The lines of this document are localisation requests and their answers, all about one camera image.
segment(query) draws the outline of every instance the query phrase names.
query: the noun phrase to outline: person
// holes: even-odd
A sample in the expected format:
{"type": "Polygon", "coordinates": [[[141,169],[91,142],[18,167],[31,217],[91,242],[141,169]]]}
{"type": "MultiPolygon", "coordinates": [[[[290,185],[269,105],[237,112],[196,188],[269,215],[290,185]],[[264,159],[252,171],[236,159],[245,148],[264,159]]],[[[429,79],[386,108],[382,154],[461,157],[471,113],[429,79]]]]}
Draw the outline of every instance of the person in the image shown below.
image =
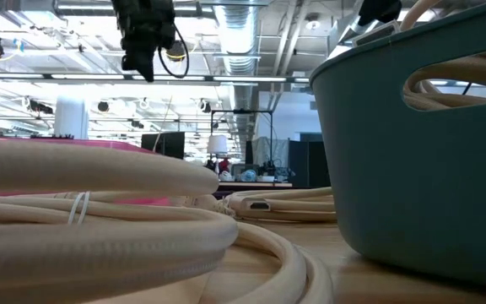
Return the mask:
{"type": "Polygon", "coordinates": [[[223,172],[230,173],[230,162],[228,161],[228,157],[224,157],[223,161],[219,162],[219,174],[223,172]]]}
{"type": "Polygon", "coordinates": [[[215,163],[212,160],[208,160],[205,165],[211,171],[215,171],[215,163]]]}

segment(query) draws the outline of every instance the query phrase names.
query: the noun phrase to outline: lampshade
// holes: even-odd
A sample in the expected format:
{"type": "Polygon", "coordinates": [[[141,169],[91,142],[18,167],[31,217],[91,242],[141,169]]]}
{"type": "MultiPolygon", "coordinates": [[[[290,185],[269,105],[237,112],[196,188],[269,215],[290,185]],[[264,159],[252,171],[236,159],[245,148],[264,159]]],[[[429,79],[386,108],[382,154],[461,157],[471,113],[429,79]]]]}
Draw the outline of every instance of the lampshade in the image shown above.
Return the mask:
{"type": "Polygon", "coordinates": [[[211,135],[208,142],[208,153],[228,153],[228,139],[224,135],[211,135]]]}

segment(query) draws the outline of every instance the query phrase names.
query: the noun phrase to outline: desk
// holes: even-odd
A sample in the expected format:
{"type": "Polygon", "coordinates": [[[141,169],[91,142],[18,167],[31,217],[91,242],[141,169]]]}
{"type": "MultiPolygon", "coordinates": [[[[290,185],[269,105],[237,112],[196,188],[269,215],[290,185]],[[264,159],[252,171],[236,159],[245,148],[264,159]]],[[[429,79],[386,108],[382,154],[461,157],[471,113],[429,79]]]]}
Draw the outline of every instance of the desk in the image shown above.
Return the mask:
{"type": "MultiPolygon", "coordinates": [[[[430,278],[370,262],[352,250],[331,224],[271,224],[260,226],[309,249],[326,264],[335,304],[486,304],[486,290],[430,278]]],[[[278,271],[268,255],[240,247],[226,253],[211,274],[94,304],[217,304],[242,296],[278,271]]]]}
{"type": "Polygon", "coordinates": [[[289,182],[219,182],[221,187],[292,187],[289,182]]]}
{"type": "Polygon", "coordinates": [[[222,199],[234,192],[247,190],[283,190],[290,189],[288,182],[220,182],[217,192],[213,195],[216,199],[222,199]]]}

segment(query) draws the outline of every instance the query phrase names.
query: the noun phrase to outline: cream hose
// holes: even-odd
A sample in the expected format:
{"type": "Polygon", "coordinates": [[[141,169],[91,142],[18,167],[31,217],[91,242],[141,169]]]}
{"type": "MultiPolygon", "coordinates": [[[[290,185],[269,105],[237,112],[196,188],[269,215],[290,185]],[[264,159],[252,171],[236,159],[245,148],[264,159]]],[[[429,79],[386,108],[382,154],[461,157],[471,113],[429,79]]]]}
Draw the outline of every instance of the cream hose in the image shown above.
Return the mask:
{"type": "Polygon", "coordinates": [[[311,190],[244,191],[224,199],[237,217],[254,220],[335,221],[330,187],[311,190]]]}
{"type": "MultiPolygon", "coordinates": [[[[401,30],[410,30],[418,18],[440,0],[419,0],[408,11],[401,30]]],[[[444,110],[457,106],[486,104],[486,98],[440,94],[427,79],[453,79],[486,85],[486,52],[421,68],[408,78],[404,99],[419,110],[444,110]]]]}
{"type": "Polygon", "coordinates": [[[211,171],[160,155],[0,141],[0,191],[59,193],[0,197],[0,303],[78,303],[185,280],[212,271],[236,240],[282,267],[233,303],[330,303],[321,262],[271,231],[203,209],[95,201],[200,198],[217,186],[211,171]],[[75,192],[89,190],[83,224],[68,225],[75,192]]]}

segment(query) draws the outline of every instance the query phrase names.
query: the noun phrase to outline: pink surface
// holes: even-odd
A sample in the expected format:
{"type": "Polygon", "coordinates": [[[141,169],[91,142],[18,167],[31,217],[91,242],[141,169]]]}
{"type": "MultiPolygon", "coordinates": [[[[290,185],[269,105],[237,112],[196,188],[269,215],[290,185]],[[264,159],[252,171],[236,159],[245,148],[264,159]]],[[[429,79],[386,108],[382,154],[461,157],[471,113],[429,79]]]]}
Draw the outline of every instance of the pink surface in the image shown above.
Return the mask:
{"type": "MultiPolygon", "coordinates": [[[[36,139],[27,139],[27,138],[0,138],[0,140],[20,140],[20,141],[31,141],[36,143],[50,143],[50,144],[78,144],[78,145],[85,145],[89,147],[101,147],[101,148],[108,148],[108,149],[119,149],[125,151],[134,151],[140,153],[150,153],[147,149],[142,149],[137,146],[133,146],[127,143],[121,143],[117,141],[108,141],[108,140],[80,140],[80,139],[56,139],[56,138],[36,138],[36,139]]],[[[12,195],[19,195],[19,194],[42,194],[42,193],[25,193],[25,192],[3,192],[0,193],[0,196],[12,196],[12,195]]],[[[138,198],[138,199],[123,199],[116,201],[117,204],[141,204],[141,205],[156,205],[156,206],[168,206],[169,201],[168,198],[138,198]]]]}

